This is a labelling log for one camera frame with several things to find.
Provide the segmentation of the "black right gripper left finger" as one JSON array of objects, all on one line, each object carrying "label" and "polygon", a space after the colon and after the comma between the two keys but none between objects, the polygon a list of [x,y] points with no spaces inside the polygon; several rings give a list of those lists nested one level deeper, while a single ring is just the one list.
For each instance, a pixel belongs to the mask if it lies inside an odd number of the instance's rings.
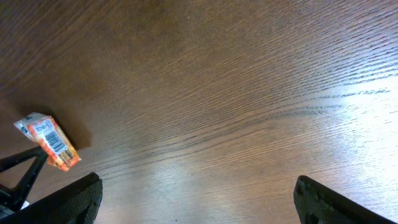
[{"label": "black right gripper left finger", "polygon": [[1,219],[3,224],[93,223],[103,198],[103,183],[94,172]]}]

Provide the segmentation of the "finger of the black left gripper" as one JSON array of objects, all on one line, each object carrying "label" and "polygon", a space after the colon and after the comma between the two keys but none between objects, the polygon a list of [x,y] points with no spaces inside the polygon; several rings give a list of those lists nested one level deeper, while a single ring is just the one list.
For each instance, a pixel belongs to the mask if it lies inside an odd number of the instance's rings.
[{"label": "finger of the black left gripper", "polygon": [[40,146],[37,146],[1,159],[1,172],[9,170],[29,159],[35,159],[15,187],[10,189],[1,185],[2,212],[18,212],[22,208],[48,156],[49,155]]}]

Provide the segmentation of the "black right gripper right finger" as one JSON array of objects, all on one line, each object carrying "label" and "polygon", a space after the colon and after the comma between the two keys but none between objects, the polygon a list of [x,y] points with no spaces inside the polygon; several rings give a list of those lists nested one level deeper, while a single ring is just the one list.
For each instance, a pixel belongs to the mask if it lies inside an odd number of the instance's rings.
[{"label": "black right gripper right finger", "polygon": [[305,175],[296,181],[294,204],[303,224],[395,224]]}]

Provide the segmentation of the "orange tissue pack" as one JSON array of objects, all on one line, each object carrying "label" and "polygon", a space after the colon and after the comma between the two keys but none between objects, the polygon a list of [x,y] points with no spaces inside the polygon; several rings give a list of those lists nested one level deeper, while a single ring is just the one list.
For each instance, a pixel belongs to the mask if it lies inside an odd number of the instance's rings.
[{"label": "orange tissue pack", "polygon": [[33,112],[14,122],[14,126],[48,155],[47,163],[69,171],[81,157],[52,116]]}]

